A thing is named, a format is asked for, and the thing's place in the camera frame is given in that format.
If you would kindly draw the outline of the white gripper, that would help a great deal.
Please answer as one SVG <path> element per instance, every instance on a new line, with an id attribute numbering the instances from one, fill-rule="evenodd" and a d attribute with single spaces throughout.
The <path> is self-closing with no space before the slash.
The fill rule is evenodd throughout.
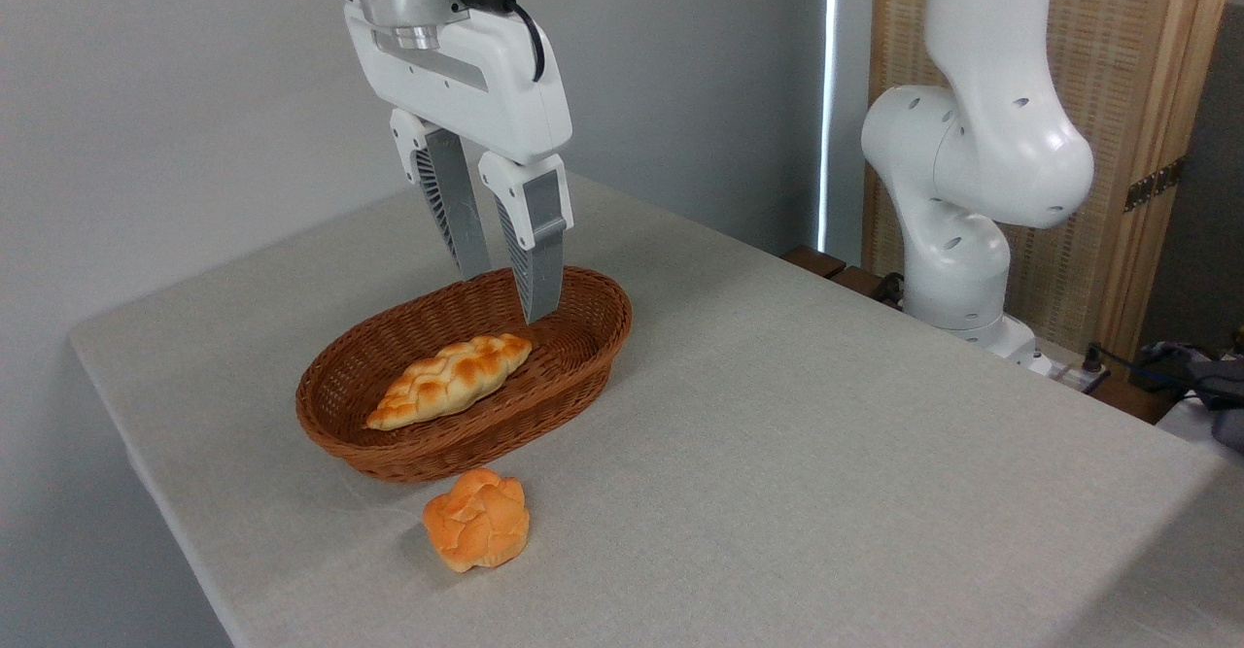
<path id="1" fill-rule="evenodd" d="M 401 165 L 430 206 L 462 279 L 491 270 L 463 136 L 491 150 L 479 169 L 498 199 L 526 322 L 552 313 L 564 286 L 564 233 L 573 228 L 573 215 L 556 154 L 571 139 L 572 124 L 551 45 L 542 46 L 545 68 L 535 81 L 532 39 L 515 17 L 475 12 L 445 24 L 435 50 L 401 49 L 391 34 L 369 27 L 360 7 L 346 5 L 345 19 L 364 77 L 398 108 L 391 129 Z"/>

